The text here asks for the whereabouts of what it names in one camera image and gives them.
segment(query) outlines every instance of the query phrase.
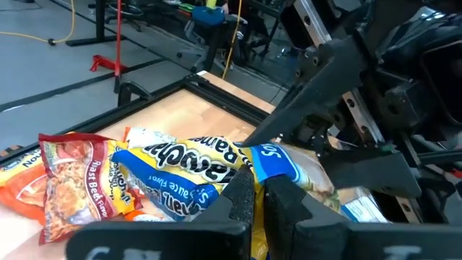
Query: wooden board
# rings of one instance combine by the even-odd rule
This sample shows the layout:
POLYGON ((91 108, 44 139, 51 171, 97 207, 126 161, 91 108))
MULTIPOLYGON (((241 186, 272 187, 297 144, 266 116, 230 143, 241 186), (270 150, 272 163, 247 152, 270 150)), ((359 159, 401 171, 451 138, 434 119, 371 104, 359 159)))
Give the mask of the wooden board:
MULTIPOLYGON (((220 78, 199 72, 212 84, 231 92, 266 112, 274 106, 260 100, 220 78)), ((101 134, 121 139, 126 126, 140 126, 164 132, 177 138, 222 135, 232 141, 244 140, 254 127, 223 111, 200 97, 181 90, 161 101, 103 129, 101 134)), ((41 226, 34 220, 21 217, 0 206, 0 259, 65 259, 66 242, 38 246, 41 226)))

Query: gray floor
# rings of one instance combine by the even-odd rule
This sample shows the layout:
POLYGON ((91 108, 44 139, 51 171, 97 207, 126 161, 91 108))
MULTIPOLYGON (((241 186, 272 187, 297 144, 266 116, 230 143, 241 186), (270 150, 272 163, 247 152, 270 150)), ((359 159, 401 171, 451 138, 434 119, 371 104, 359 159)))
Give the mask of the gray floor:
MULTIPOLYGON (((42 9, 2 11, 0 31, 26 33, 42 38, 65 37, 70 29, 71 12, 49 0, 36 1, 43 6, 42 9)), ((93 19, 87 8, 88 1, 76 0, 77 11, 93 19)), ((22 9, 24 6, 30 7, 12 0, 0 1, 0 10, 22 9)), ((77 17, 72 38, 91 38, 94 34, 95 25, 77 17)), ((133 80, 149 91, 154 91, 190 74, 187 68, 192 65, 195 57, 176 58, 177 51, 191 46, 190 43, 156 28, 143 27, 143 32, 137 32, 129 25, 124 25, 123 34, 172 59, 132 71, 125 74, 124 79, 133 80)), ((109 72, 107 69, 89 71, 92 56, 100 54, 114 59, 116 53, 114 43, 73 48, 62 43, 52 47, 36 40, 8 35, 0 35, 0 42, 0 104, 105 74, 109 72)), ((122 62, 127 66, 159 58, 127 40, 123 41, 122 49, 122 62)), ((285 94, 284 90, 279 90, 278 85, 244 69, 229 71, 226 80, 273 104, 277 104, 285 94)), ((38 133, 55 134, 115 108, 116 95, 112 89, 113 79, 108 79, 0 112, 0 148, 13 144, 29 145, 37 141, 38 133)))

